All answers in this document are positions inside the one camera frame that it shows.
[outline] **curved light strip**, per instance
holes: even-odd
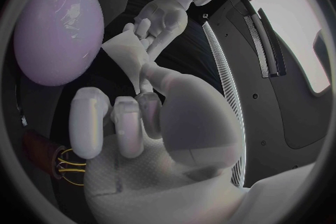
[[[243,141],[244,146],[243,146],[243,152],[242,152],[240,159],[238,160],[236,165],[232,168],[233,173],[232,173],[231,182],[234,185],[243,187],[244,180],[245,180],[246,144],[245,144],[244,119],[242,117],[242,111],[241,111],[238,91],[237,91],[236,84],[232,76],[231,70],[228,66],[226,57],[224,55],[224,52],[208,22],[205,22],[205,24],[203,25],[203,30],[207,36],[207,39],[211,47],[212,54],[216,61],[216,65],[217,65],[218,72],[220,74],[220,78],[222,82],[224,96],[227,102],[232,107],[233,111],[235,112],[238,118],[238,121],[240,123],[240,128],[242,132],[242,141]]]

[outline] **yellow wire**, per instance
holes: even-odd
[[[64,151],[61,153],[61,155],[63,155],[64,153],[67,153],[67,152],[69,152],[69,151],[72,151],[72,148],[69,148],[68,150],[64,150]]]
[[[69,179],[67,179],[65,176],[63,176],[63,178],[68,181],[69,183],[73,184],[73,185],[76,185],[76,186],[84,186],[84,184],[77,184],[77,183],[74,183],[74,182],[71,182]]]
[[[57,158],[57,160],[59,160],[60,162],[64,162],[65,164],[70,164],[70,165],[77,165],[77,166],[84,166],[84,165],[86,165],[86,164],[77,164],[75,162],[65,161],[65,160],[63,160],[61,158]]]
[[[70,169],[59,169],[58,171],[59,172],[85,172],[85,170],[82,170],[82,169],[73,169],[73,168],[70,168]]]

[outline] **balloon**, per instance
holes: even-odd
[[[32,81],[63,85],[90,66],[103,35],[98,0],[29,0],[15,28],[15,56]]]

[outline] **purple balloon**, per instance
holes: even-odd
[[[90,66],[103,35],[98,0],[29,0],[15,28],[15,56],[32,81],[63,85]]]

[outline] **bright window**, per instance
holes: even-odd
[[[258,10],[262,8],[273,29],[292,50],[307,75],[312,89],[318,93],[330,85],[318,60],[313,43],[321,29],[306,0],[252,0]]]

